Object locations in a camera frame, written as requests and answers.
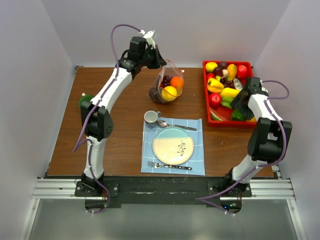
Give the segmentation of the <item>yellow lemon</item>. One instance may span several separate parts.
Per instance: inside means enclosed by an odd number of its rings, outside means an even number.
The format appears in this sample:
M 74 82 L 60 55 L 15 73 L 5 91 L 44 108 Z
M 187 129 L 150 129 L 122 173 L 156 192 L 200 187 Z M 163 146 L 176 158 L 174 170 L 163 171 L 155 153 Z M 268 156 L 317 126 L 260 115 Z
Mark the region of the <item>yellow lemon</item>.
M 166 102 L 172 102 L 177 98 L 178 92 L 177 89 L 173 86 L 166 86 L 161 91 L 161 97 Z

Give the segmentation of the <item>orange fruit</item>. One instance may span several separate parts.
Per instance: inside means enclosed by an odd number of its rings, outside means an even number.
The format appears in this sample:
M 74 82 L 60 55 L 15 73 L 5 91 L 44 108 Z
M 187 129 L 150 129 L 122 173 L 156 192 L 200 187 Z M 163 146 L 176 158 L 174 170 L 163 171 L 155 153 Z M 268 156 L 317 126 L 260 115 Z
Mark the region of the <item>orange fruit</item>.
M 173 76 L 170 80 L 170 86 L 176 88 L 177 90 L 180 90 L 184 87 L 184 79 L 179 76 Z

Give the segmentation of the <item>purple grape bunch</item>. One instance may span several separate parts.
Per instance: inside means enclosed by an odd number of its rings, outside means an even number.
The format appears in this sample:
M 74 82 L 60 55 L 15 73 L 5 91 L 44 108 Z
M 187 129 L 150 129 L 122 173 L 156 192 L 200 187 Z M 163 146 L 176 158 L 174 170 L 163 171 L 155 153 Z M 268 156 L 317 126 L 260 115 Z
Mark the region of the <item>purple grape bunch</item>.
M 170 75 L 164 75 L 162 80 L 161 80 L 160 87 L 161 88 L 165 88 L 167 86 L 170 86 L 171 85 L 171 79 L 172 79 L 172 77 Z

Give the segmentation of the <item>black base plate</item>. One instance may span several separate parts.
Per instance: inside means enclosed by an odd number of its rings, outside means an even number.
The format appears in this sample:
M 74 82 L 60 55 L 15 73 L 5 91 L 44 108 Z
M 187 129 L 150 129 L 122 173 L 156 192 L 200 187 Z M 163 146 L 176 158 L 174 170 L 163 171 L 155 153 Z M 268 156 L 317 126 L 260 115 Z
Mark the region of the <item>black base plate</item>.
M 110 207 L 122 204 L 198 205 L 196 198 L 211 196 L 221 177 L 105 176 L 99 180 L 110 192 Z

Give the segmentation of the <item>clear zip top bag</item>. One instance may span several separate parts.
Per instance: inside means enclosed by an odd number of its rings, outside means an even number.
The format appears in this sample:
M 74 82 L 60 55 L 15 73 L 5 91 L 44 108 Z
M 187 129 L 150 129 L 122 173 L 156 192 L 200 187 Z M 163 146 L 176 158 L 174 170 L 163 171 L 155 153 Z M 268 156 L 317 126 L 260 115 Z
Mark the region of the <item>clear zip top bag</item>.
M 184 69 L 178 68 L 171 60 L 165 59 L 166 65 L 161 67 L 147 97 L 156 103 L 169 103 L 183 93 L 185 86 Z

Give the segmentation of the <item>blue checked placemat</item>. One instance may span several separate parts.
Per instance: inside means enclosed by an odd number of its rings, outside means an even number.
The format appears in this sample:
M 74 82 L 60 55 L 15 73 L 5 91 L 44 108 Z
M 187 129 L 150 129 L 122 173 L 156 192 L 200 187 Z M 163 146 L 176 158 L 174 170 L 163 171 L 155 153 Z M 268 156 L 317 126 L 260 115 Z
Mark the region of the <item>blue checked placemat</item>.
M 179 127 L 149 128 L 143 124 L 141 173 L 172 175 L 205 175 L 205 156 L 202 119 L 178 119 L 161 117 L 169 124 L 195 128 L 185 130 Z M 191 170 L 176 168 L 155 168 L 148 162 L 177 165 Z

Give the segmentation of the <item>watermelon slice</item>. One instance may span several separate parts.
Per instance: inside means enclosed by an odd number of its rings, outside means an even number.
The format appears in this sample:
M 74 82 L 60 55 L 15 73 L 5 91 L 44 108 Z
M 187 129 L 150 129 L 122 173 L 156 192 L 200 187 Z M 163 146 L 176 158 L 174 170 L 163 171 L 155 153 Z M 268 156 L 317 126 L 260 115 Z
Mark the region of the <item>watermelon slice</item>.
M 209 108 L 210 117 L 212 121 L 229 121 L 230 112 L 225 107 L 210 107 Z

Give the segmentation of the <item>green bell pepper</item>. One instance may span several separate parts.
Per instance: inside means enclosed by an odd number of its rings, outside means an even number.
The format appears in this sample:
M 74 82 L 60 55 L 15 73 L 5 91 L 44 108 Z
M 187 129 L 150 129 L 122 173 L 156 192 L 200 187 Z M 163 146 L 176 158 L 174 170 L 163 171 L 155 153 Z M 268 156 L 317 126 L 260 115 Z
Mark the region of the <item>green bell pepper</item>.
M 230 120 L 237 122 L 245 122 L 246 117 L 238 109 L 235 109 L 231 114 Z

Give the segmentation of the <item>grey mug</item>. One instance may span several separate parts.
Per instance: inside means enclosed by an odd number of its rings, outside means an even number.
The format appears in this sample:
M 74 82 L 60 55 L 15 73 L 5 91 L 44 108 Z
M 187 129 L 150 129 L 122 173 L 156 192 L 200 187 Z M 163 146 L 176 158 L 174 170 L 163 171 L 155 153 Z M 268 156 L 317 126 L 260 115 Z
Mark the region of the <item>grey mug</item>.
M 144 123 L 148 128 L 153 129 L 156 127 L 160 115 L 161 115 L 160 111 L 149 110 L 145 112 L 143 116 Z

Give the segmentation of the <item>yellow peach top left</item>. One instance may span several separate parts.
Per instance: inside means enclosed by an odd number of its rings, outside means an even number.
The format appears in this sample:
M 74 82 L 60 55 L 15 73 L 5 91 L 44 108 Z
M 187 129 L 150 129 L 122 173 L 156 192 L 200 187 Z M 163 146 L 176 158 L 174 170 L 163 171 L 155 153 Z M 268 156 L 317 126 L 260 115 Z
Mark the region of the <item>yellow peach top left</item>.
M 213 61 L 207 62 L 205 64 L 205 70 L 207 73 L 213 73 L 217 67 L 218 67 L 218 64 Z

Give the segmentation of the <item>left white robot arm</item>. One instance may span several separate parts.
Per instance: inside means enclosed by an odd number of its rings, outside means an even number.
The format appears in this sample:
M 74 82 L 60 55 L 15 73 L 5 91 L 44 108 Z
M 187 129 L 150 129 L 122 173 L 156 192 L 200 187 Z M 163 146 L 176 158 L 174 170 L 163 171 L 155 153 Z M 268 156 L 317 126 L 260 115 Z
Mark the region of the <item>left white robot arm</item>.
M 92 196 L 99 196 L 105 189 L 102 183 L 104 177 L 104 151 L 108 137 L 111 135 L 114 123 L 111 110 L 123 90 L 133 81 L 141 69 L 158 69 L 166 65 L 155 40 L 148 33 L 144 36 L 134 36 L 129 48 L 116 62 L 111 77 L 90 101 L 80 105 L 82 130 L 87 143 L 86 166 L 81 176 L 81 183 Z

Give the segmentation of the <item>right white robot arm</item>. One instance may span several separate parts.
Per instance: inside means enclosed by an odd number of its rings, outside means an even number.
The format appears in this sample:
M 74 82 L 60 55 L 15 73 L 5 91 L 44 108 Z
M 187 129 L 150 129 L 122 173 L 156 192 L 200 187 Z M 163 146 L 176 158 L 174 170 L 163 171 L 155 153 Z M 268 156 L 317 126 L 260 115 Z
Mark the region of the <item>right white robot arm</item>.
M 249 77 L 231 106 L 246 119 L 256 119 L 247 144 L 247 155 L 225 176 L 223 192 L 230 197 L 244 190 L 263 168 L 277 164 L 285 157 L 293 125 L 283 120 L 271 105 L 272 98 L 258 77 Z

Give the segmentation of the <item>red apple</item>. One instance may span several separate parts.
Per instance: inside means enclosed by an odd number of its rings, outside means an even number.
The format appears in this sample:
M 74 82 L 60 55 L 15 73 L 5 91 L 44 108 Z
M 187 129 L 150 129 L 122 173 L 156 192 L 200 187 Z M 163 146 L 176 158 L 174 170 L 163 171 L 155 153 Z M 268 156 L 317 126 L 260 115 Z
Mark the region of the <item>red apple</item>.
M 247 76 L 248 69 L 245 65 L 238 65 L 237 66 L 237 73 L 236 78 L 237 79 L 244 79 Z
M 208 95 L 208 103 L 211 108 L 216 108 L 221 105 L 222 97 L 219 93 L 212 92 Z

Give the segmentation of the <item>orange yellow mango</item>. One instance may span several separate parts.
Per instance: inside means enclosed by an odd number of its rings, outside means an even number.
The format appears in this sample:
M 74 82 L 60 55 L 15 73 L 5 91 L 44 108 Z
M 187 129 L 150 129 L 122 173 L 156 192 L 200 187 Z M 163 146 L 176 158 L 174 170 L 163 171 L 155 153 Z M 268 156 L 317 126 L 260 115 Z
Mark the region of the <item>orange yellow mango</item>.
M 227 71 L 228 71 L 227 81 L 233 81 L 238 72 L 237 66 L 233 63 L 229 64 L 227 67 Z

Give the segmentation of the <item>green glass cup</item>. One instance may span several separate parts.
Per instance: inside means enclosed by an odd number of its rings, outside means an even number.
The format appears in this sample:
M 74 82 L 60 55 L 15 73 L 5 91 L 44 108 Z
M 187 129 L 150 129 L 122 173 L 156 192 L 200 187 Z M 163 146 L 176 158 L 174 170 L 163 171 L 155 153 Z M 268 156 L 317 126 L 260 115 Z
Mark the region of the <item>green glass cup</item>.
M 82 105 L 83 102 L 90 103 L 91 100 L 92 100 L 94 97 L 95 97 L 95 96 L 92 95 L 92 94 L 86 94 L 86 93 L 83 92 L 83 93 L 81 94 L 81 98 L 78 100 L 78 103 L 77 103 L 78 107 L 81 108 L 81 105 Z

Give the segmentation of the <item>metal fork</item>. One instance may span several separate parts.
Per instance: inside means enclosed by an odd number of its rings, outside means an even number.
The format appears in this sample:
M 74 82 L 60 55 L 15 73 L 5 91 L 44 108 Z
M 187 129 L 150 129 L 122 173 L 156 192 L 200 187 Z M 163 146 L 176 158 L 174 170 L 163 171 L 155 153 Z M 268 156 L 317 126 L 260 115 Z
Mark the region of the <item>metal fork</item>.
M 180 169 L 180 170 L 187 170 L 191 171 L 192 168 L 189 166 L 181 166 L 181 165 L 171 165 L 171 164 L 163 164 L 163 163 L 157 163 L 153 161 L 148 161 L 147 166 L 152 168 L 168 168 L 168 169 Z

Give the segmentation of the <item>metal spoon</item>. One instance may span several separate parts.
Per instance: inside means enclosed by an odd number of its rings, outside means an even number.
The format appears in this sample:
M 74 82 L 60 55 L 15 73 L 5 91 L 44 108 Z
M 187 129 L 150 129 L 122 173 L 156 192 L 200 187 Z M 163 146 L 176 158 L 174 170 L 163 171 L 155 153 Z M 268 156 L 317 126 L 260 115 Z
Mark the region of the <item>metal spoon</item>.
M 158 120 L 157 124 L 161 127 L 161 128 L 168 128 L 168 127 L 177 127 L 177 128 L 181 128 L 184 130 L 188 130 L 188 131 L 197 131 L 196 128 L 194 127 L 189 127 L 189 126 L 183 126 L 183 125 L 177 125 L 177 124 L 169 124 L 164 120 Z

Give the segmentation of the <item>aluminium frame rail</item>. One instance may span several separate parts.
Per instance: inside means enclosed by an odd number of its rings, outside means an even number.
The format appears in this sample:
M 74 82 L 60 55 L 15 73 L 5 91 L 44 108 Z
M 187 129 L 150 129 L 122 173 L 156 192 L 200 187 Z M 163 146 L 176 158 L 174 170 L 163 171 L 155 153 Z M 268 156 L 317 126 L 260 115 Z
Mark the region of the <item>aluminium frame rail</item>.
M 38 179 L 31 197 L 33 199 L 74 199 L 76 185 L 72 179 Z M 296 198 L 289 179 L 253 179 L 249 196 L 243 200 L 294 200 Z

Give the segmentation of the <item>beige and teal plate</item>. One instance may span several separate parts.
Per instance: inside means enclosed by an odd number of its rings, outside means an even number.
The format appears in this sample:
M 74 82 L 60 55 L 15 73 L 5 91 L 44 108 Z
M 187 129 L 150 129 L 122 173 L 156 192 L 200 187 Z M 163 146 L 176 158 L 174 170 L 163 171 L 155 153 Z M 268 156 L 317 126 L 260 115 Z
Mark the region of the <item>beige and teal plate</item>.
M 191 135 L 179 127 L 160 130 L 152 141 L 154 155 L 164 164 L 180 165 L 187 162 L 195 149 Z

